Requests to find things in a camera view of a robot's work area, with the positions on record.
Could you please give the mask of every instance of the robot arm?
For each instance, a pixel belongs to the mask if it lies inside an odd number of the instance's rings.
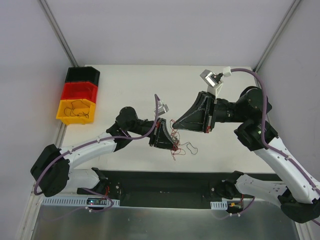
[[[52,197],[65,189],[78,188],[77,193],[81,193],[81,188],[87,188],[104,194],[107,180],[99,169],[74,168],[100,155],[121,150],[135,139],[148,137],[151,147],[175,150],[177,146],[167,130],[166,120],[158,118],[158,112],[163,114],[168,107],[155,97],[155,121],[141,120],[132,107],[124,107],[115,123],[99,136],[61,149],[54,144],[45,147],[30,171],[36,180],[34,193]],[[131,137],[130,133],[141,137]],[[36,190],[38,186],[42,190],[40,193]]]
[[[241,93],[237,102],[229,102],[217,98],[219,92],[216,88],[221,89],[222,73],[216,75],[206,70],[200,76],[208,84],[208,91],[198,93],[192,107],[173,124],[173,128],[209,133],[216,122],[242,123],[234,131],[238,140],[262,158],[285,183],[261,181],[235,171],[215,189],[215,192],[227,199],[232,199],[237,193],[264,199],[280,207],[289,218],[298,223],[319,217],[320,191],[316,187],[319,182],[292,156],[276,130],[267,121],[264,127],[265,142],[280,150],[282,154],[270,149],[271,147],[267,148],[262,142],[264,110],[262,90],[250,86]],[[272,109],[268,99],[265,109],[266,113]]]

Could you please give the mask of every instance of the tabletop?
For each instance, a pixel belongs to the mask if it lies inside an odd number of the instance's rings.
[[[94,138],[114,124],[123,107],[131,106],[140,119],[154,119],[157,94],[169,107],[161,115],[170,120],[182,116],[194,103],[198,92],[206,91],[207,84],[200,74],[208,69],[222,72],[223,66],[168,66],[168,65],[87,65],[100,71],[94,122],[71,124],[66,128],[63,146]],[[219,98],[235,102],[248,86],[255,86],[254,78],[235,72],[224,78]],[[156,172],[233,172],[274,173],[274,171],[237,139],[234,130],[240,123],[216,123],[209,134],[179,130],[181,143],[191,142],[198,148],[193,155],[184,146],[185,155],[173,159],[169,150],[149,146],[149,138],[133,140],[125,148],[101,155],[78,169],[97,167],[115,171]]]

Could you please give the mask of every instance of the gray wall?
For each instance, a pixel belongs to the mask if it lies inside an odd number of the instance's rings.
[[[255,67],[293,0],[48,0],[80,65]]]
[[[70,63],[36,0],[0,1],[0,233],[15,238],[30,168],[53,142]]]
[[[320,180],[320,1],[302,1],[259,74],[270,120],[288,149]],[[314,228],[320,234],[320,227]]]

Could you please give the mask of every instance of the yellow bin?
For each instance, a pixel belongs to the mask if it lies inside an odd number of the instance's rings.
[[[88,124],[95,119],[96,104],[87,99],[60,100],[56,119],[66,125]]]

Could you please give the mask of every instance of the plastic bin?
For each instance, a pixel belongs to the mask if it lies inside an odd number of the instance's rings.
[[[69,67],[65,83],[90,82],[99,85],[100,72],[92,66]]]
[[[96,103],[97,93],[98,87],[91,82],[67,82],[64,84],[61,100],[87,99]]]
[[[60,100],[56,119],[66,125],[88,124],[95,119],[96,104],[87,99]]]

